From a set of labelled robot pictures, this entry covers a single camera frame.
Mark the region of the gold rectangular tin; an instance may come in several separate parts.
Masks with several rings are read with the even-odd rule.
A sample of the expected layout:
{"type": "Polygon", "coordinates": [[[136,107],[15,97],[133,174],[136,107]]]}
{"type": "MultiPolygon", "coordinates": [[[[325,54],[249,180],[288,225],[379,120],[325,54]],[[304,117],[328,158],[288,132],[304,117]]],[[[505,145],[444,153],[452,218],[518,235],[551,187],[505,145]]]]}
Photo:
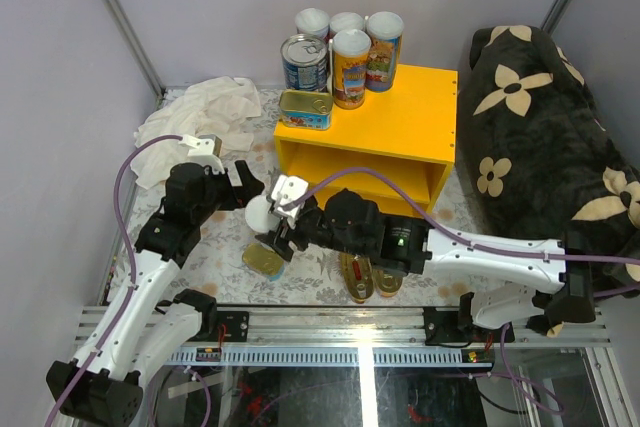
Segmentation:
{"type": "Polygon", "coordinates": [[[333,98],[327,92],[285,90],[279,99],[280,121],[287,127],[328,130],[333,98]]]}
{"type": "Polygon", "coordinates": [[[260,243],[248,245],[243,252],[242,261],[248,268],[271,281],[277,280],[284,270],[284,260],[260,243]]]}

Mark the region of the white lid small can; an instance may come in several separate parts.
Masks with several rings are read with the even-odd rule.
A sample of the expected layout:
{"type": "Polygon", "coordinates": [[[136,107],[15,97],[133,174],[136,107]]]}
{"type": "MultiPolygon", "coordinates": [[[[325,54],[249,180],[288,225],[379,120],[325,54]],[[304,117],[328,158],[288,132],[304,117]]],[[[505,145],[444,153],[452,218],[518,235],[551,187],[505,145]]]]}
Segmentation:
{"type": "Polygon", "coordinates": [[[272,204],[266,195],[252,198],[244,209],[245,221],[249,228],[258,233],[266,234],[275,230],[280,218],[271,212],[272,204]]]}

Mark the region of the blue labelled gold-top can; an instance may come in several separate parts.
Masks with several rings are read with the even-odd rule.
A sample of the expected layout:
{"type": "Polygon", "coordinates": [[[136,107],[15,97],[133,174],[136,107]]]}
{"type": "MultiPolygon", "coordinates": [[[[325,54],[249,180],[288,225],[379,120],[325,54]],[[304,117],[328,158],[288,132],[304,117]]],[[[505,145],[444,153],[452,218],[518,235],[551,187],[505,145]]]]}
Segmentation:
{"type": "Polygon", "coordinates": [[[328,47],[310,34],[286,39],[280,49],[287,89],[324,92],[327,89],[328,47]]]}

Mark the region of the orange blue tall canister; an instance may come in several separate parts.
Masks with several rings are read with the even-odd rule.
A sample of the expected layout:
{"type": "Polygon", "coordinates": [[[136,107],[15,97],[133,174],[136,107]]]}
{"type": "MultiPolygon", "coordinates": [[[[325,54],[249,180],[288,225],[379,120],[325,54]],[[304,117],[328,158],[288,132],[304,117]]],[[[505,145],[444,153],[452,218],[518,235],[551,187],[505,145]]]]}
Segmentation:
{"type": "Polygon", "coordinates": [[[338,32],[332,41],[334,102],[343,109],[356,109],[364,102],[371,39],[362,30],[345,29],[338,32]]]}

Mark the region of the white orange snack canister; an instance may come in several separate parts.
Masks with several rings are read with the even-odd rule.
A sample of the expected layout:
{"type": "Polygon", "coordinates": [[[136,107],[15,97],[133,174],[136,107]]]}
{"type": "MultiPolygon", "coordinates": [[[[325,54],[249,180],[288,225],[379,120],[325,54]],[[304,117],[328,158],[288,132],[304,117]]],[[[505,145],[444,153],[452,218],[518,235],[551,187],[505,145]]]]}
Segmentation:
{"type": "Polygon", "coordinates": [[[294,19],[299,34],[309,34],[327,41],[329,39],[329,15],[318,8],[306,8],[298,12],[294,19]]]}

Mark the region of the white red snack canister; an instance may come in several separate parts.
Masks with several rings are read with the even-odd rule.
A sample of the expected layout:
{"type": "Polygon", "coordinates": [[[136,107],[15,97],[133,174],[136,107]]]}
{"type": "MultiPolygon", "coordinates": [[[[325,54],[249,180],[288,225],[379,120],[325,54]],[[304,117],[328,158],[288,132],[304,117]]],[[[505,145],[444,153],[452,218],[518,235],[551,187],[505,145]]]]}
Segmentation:
{"type": "Polygon", "coordinates": [[[355,12],[340,12],[330,18],[329,36],[333,38],[343,30],[358,29],[364,30],[364,18],[355,12]]]}

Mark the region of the clear jar colourful candy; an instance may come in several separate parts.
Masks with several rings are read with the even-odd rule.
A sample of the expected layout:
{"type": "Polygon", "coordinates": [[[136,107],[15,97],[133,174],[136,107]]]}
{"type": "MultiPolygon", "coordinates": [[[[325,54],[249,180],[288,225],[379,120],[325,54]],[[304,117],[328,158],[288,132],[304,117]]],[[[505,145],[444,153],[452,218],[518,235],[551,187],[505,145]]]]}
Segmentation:
{"type": "Polygon", "coordinates": [[[365,32],[371,40],[365,86],[374,92],[387,91],[392,87],[396,74],[404,22],[396,13],[376,12],[366,20],[365,32]]]}

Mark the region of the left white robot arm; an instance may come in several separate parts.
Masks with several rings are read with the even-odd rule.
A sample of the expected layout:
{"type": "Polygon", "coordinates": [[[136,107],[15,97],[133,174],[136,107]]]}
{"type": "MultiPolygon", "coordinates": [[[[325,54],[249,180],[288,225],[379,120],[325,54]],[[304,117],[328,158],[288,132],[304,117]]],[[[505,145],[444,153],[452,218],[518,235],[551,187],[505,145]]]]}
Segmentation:
{"type": "Polygon", "coordinates": [[[180,292],[151,330],[145,327],[200,242],[202,225],[218,211],[244,208],[263,191],[246,162],[235,168],[239,185],[210,165],[188,162],[171,169],[159,208],[130,246],[129,280],[73,358],[54,362],[47,372],[55,400],[47,425],[59,413],[97,426],[130,425],[150,380],[176,349],[217,334],[216,300],[193,289],[180,292]]]}

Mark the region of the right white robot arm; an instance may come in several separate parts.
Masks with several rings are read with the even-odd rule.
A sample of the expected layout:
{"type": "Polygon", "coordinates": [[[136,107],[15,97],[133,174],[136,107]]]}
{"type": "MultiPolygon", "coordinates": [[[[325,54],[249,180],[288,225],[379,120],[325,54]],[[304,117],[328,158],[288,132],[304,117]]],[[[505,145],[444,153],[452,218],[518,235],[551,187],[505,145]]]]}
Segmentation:
{"type": "Polygon", "coordinates": [[[421,274],[426,267],[494,277],[504,286],[468,293],[456,316],[458,334],[478,341],[516,321],[542,335],[565,323],[587,324],[596,318],[591,269],[587,264],[554,259],[564,251],[557,242],[518,241],[512,256],[504,255],[510,240],[462,233],[448,237],[423,219],[384,214],[373,201],[344,189],[325,206],[309,198],[290,211],[278,210],[265,195],[251,200],[245,212],[259,242],[283,260],[309,245],[364,257],[393,276],[421,274]],[[535,258],[537,248],[552,253],[535,258]]]}

